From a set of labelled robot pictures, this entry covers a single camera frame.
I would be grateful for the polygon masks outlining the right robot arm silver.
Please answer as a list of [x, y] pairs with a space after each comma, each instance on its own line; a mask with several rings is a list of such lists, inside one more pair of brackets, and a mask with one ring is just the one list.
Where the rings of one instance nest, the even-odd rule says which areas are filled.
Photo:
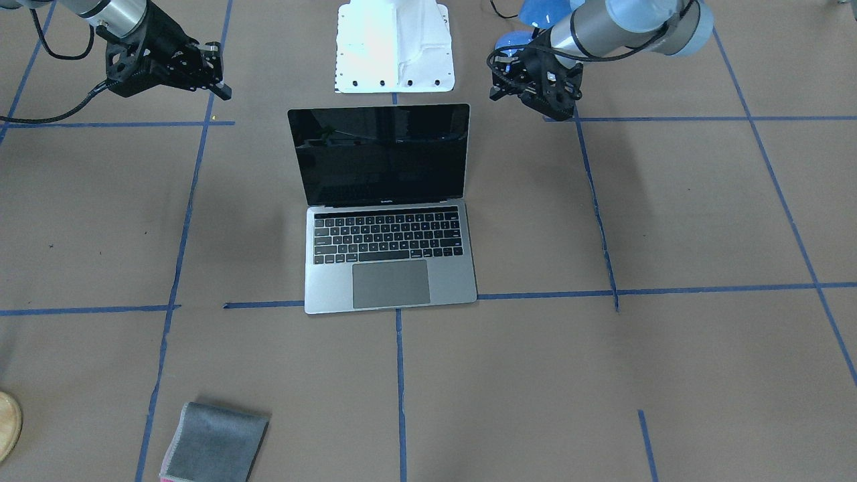
[[223, 82], [222, 46], [202, 45], [153, 1], [61, 1], [107, 43], [107, 88], [128, 98], [154, 86], [209, 90], [232, 97]]

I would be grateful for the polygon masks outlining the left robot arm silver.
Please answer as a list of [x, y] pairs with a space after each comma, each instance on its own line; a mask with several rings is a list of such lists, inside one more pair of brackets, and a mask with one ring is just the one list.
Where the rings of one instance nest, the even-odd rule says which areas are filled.
[[566, 121], [582, 96], [582, 70], [625, 55], [688, 57], [710, 39], [715, 16], [700, 1], [526, 1], [521, 21], [540, 33], [518, 53], [524, 106]]

